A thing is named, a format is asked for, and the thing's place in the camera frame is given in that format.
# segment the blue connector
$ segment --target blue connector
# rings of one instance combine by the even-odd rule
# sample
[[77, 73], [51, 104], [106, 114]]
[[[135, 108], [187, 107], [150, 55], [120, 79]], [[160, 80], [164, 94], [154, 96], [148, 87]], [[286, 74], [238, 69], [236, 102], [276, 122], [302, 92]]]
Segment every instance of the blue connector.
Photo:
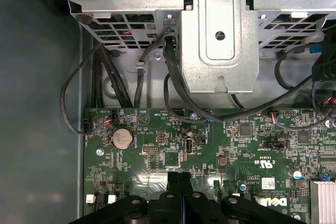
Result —
[[319, 178], [323, 181], [327, 181], [327, 182], [331, 181], [331, 176], [324, 174], [324, 173], [319, 173]]

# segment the red and black wires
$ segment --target red and black wires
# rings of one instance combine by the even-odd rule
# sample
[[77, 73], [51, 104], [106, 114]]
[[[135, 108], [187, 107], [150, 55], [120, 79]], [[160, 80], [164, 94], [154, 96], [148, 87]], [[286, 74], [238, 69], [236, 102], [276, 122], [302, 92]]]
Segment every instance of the red and black wires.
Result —
[[110, 112], [104, 120], [104, 125], [107, 126], [111, 124], [113, 121], [114, 121], [114, 114], [113, 112]]
[[279, 119], [281, 118], [281, 115], [275, 112], [271, 113], [272, 121], [274, 125], [277, 125], [279, 122]]
[[322, 102], [323, 106], [327, 106], [327, 105], [336, 105], [336, 97], [328, 97], [325, 98]]

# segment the screw hole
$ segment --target screw hole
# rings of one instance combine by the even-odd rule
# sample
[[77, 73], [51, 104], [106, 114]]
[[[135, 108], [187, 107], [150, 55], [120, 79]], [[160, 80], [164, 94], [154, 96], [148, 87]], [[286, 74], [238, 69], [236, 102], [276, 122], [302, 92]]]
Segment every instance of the screw hole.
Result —
[[216, 39], [217, 40], [223, 40], [223, 39], [225, 39], [225, 33], [223, 33], [222, 31], [216, 32]]
[[211, 221], [211, 222], [218, 222], [219, 220], [218, 220], [216, 217], [212, 217], [212, 218], [210, 219], [210, 221]]

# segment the green circuit board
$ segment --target green circuit board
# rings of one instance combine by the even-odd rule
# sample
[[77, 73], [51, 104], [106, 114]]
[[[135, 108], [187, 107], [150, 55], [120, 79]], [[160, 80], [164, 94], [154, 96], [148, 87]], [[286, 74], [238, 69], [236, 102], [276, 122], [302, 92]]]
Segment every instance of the green circuit board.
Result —
[[[87, 109], [86, 128], [101, 124], [113, 111], [116, 120], [85, 139], [85, 195], [138, 195], [150, 199], [166, 190], [167, 172], [190, 172], [194, 190], [220, 200], [251, 193], [263, 205], [309, 223], [309, 181], [319, 173], [336, 176], [336, 132], [324, 125], [309, 131], [285, 131], [271, 117], [257, 114], [226, 123], [189, 124], [165, 109]], [[218, 115], [238, 112], [218, 109]], [[189, 118], [191, 111], [178, 110]], [[286, 126], [308, 125], [321, 117], [308, 109], [279, 110]], [[111, 137], [127, 129], [133, 142], [119, 150]], [[293, 171], [302, 174], [293, 178]], [[239, 190], [239, 185], [247, 189]], [[94, 211], [84, 205], [84, 213]]]

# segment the white label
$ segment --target white label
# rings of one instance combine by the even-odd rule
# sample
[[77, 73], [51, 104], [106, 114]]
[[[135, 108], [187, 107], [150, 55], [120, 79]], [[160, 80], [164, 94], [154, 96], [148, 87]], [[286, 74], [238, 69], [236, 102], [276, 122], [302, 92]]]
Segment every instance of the white label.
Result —
[[261, 178], [262, 190], [275, 190], [275, 178]]

